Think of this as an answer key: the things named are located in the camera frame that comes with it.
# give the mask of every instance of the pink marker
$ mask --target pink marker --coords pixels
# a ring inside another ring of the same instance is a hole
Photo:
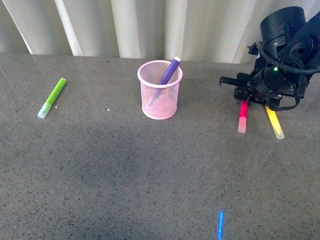
[[[238,132],[244,134],[247,128],[248,101],[241,100]]]

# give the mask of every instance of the black cable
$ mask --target black cable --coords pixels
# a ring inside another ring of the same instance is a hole
[[[269,63],[277,66],[278,68],[281,68],[283,70],[286,70],[286,71],[288,71],[290,73],[294,73],[294,74],[312,75],[312,74],[320,73],[320,68],[300,69],[300,68],[295,68],[295,67],[285,65],[281,62],[276,61],[275,59],[270,57],[268,54],[266,54],[266,52],[264,51],[264,48],[262,47],[260,42],[258,42],[256,46],[258,47],[260,54],[264,57],[264,59],[267,60]]]
[[[304,69],[305,64],[299,58],[292,56],[292,53],[294,52],[294,50],[305,50],[306,48],[307,47],[304,42],[299,42],[291,48],[290,53],[289,53],[290,57],[300,67],[300,69]]]

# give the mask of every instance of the mesh pencil cup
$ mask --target mesh pencil cup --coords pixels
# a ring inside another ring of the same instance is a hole
[[[169,61],[156,60],[143,64],[138,70],[141,86],[142,111],[152,119],[167,119],[177,111],[179,83],[182,70],[178,67],[168,84],[159,85]]]

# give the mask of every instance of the purple marker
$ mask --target purple marker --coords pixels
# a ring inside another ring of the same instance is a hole
[[[174,74],[175,70],[178,68],[179,64],[180,64],[180,58],[176,56],[176,57],[172,60],[170,66],[169,66],[169,68],[168,68],[168,70],[165,72],[165,74],[164,74],[163,78],[161,79],[159,85],[166,85],[166,84],[168,84],[170,78],[171,78],[172,75]]]

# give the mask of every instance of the robotic arm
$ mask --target robotic arm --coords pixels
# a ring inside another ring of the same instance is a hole
[[[236,78],[222,76],[219,85],[234,85],[236,100],[274,111],[294,109],[312,75],[320,73],[320,12],[306,22],[301,7],[286,7],[267,16],[260,30],[262,42],[248,46],[248,53],[258,56],[253,71]],[[279,106],[284,96],[293,97],[295,104]]]

